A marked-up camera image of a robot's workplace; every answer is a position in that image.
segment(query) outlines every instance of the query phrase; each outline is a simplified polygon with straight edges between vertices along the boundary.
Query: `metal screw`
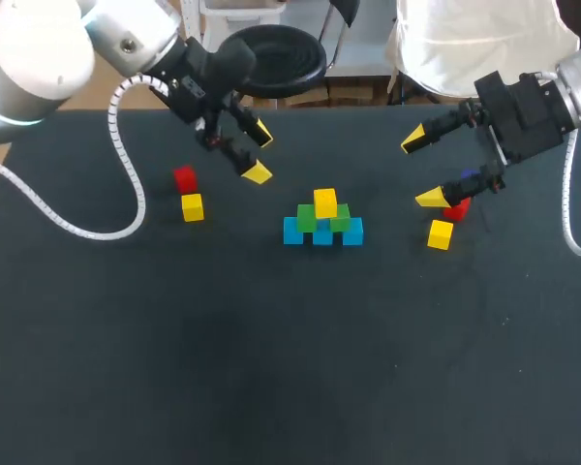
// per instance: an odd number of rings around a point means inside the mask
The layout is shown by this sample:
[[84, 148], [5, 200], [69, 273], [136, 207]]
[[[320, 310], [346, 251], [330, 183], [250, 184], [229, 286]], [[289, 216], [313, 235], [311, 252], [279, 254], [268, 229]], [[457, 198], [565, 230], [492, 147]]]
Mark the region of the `metal screw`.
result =
[[134, 41], [132, 41], [131, 39], [124, 39], [121, 43], [120, 43], [120, 48], [121, 50], [123, 50], [125, 53], [133, 53], [136, 51], [136, 43]]

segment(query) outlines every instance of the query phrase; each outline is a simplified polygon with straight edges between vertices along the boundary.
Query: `dark table surface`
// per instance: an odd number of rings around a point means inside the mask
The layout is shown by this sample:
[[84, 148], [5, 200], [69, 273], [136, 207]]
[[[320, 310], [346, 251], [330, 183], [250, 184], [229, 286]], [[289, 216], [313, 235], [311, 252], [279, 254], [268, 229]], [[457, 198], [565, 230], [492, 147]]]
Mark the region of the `dark table surface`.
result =
[[[123, 112], [149, 212], [115, 243], [67, 235], [0, 179], [0, 465], [581, 464], [564, 148], [509, 170], [432, 250], [440, 213], [413, 197], [482, 163], [467, 129], [401, 153], [444, 110], [267, 114], [260, 187], [169, 113]], [[186, 163], [203, 223], [173, 191]], [[135, 213], [103, 113], [56, 115], [7, 165], [79, 226]], [[363, 217], [364, 247], [282, 245], [319, 187]]]

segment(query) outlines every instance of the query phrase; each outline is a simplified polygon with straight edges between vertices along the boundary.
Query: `red block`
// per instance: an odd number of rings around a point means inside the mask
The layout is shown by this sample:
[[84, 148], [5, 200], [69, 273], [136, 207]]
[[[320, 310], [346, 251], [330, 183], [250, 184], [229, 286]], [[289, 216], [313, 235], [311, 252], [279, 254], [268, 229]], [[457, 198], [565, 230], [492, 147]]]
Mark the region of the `red block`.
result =
[[176, 180], [176, 187], [178, 187], [178, 192], [181, 196], [194, 194], [198, 190], [198, 179], [192, 167], [183, 167], [174, 170], [174, 179]]
[[444, 208], [443, 216], [452, 221], [463, 221], [465, 216], [467, 216], [467, 212], [469, 211], [469, 207], [471, 205], [472, 199], [466, 198], [456, 206], [452, 206], [451, 208]]

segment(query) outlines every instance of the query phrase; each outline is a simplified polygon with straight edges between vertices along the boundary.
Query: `white fabric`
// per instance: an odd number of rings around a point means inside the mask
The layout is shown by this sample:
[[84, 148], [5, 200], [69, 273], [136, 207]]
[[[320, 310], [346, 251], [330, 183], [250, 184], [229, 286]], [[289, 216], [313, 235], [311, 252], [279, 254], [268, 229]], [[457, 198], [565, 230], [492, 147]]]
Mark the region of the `white fabric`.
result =
[[398, 0], [386, 56], [426, 89], [474, 97], [474, 82], [499, 71], [552, 71], [579, 48], [555, 0]]

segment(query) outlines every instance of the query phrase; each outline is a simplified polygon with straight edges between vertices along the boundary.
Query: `white cable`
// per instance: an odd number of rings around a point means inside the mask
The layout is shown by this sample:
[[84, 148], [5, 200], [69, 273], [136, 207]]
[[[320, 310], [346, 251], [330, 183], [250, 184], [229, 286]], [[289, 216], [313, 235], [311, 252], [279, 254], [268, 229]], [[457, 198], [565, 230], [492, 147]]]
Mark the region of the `white cable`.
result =
[[566, 244], [572, 252], [581, 257], [581, 247], [576, 243], [570, 228], [570, 178], [572, 176], [572, 163], [574, 161], [574, 150], [577, 144], [579, 130], [575, 129], [570, 133], [568, 139], [568, 149], [566, 150], [566, 162], [564, 164], [564, 179], [562, 184], [562, 228]]
[[132, 181], [132, 185], [134, 186], [134, 190], [136, 191], [136, 197], [138, 200], [138, 212], [136, 213], [136, 218], [134, 219], [134, 222], [124, 230], [118, 232], [90, 232], [83, 230], [82, 228], [78, 228], [77, 226], [72, 225], [67, 220], [62, 218], [54, 210], [52, 210], [14, 172], [0, 165], [0, 174], [9, 179], [16, 186], [17, 189], [19, 189], [32, 203], [34, 203], [44, 213], [44, 215], [47, 218], [49, 218], [52, 222], [54, 222], [63, 230], [68, 231], [69, 233], [92, 240], [117, 240], [135, 233], [144, 221], [144, 214], [146, 213], [146, 196], [144, 195], [144, 190], [142, 189], [142, 184], [139, 181], [138, 174], [136, 173], [136, 170], [132, 165], [129, 155], [127, 154], [127, 150], [125, 150], [125, 145], [123, 145], [122, 139], [120, 138], [120, 134], [118, 131], [117, 115], [118, 107], [120, 105], [120, 101], [122, 100], [123, 96], [127, 93], [129, 89], [131, 89], [132, 87], [136, 87], [138, 85], [147, 85], [150, 87], [154, 87], [158, 92], [161, 92], [166, 96], [168, 95], [168, 87], [163, 82], [154, 77], [152, 78], [150, 76], [138, 75], [123, 81], [123, 83], [116, 88], [116, 91], [114, 92], [114, 95], [112, 96], [109, 103], [109, 108], [107, 110], [107, 126], [109, 128], [109, 135], [112, 139], [112, 143], [114, 144], [114, 148], [116, 149], [116, 153], [118, 154], [118, 158], [125, 167], [125, 171], [127, 172], [130, 180]]

